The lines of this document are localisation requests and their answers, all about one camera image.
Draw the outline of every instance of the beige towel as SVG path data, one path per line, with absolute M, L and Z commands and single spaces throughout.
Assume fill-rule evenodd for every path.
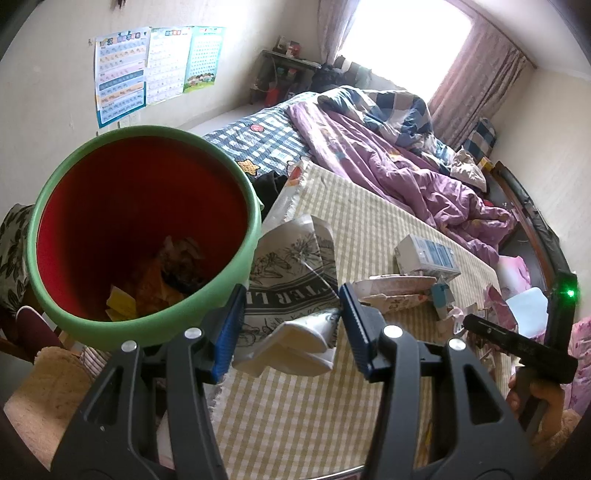
M 4 406 L 14 429 L 48 470 L 91 384 L 75 355 L 58 347 L 44 348 L 35 358 L 31 375 Z

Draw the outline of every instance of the yellow paper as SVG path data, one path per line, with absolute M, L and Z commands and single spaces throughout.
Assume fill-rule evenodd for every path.
M 135 310 L 135 299 L 113 285 L 111 285 L 111 295 L 107 299 L 107 306 L 123 315 L 125 320 L 138 317 L 137 311 Z
M 114 309 L 106 309 L 105 313 L 109 316 L 111 322 L 124 322 L 125 320 L 129 320 L 125 315 L 121 315 Z

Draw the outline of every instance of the blue gripper pad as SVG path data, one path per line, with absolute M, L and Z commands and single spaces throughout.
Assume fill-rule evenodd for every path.
M 230 368 L 244 322 L 245 302 L 246 288 L 237 284 L 224 307 L 205 315 L 201 329 L 208 344 L 203 348 L 205 355 L 197 366 L 205 374 L 203 381 L 216 384 Z
M 391 367 L 389 360 L 378 352 L 378 339 L 386 321 L 378 309 L 361 305 L 351 284 L 339 289 L 342 319 L 353 350 L 357 369 L 369 382 L 383 381 Z

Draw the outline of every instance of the pink bag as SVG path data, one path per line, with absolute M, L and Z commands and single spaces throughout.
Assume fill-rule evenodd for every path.
M 495 271 L 504 300 L 531 288 L 530 271 L 521 257 L 500 255 Z

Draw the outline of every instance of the tissue box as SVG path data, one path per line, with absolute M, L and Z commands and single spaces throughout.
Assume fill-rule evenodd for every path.
M 417 235 L 407 235 L 395 249 L 400 273 L 427 275 L 450 281 L 461 272 L 453 250 Z

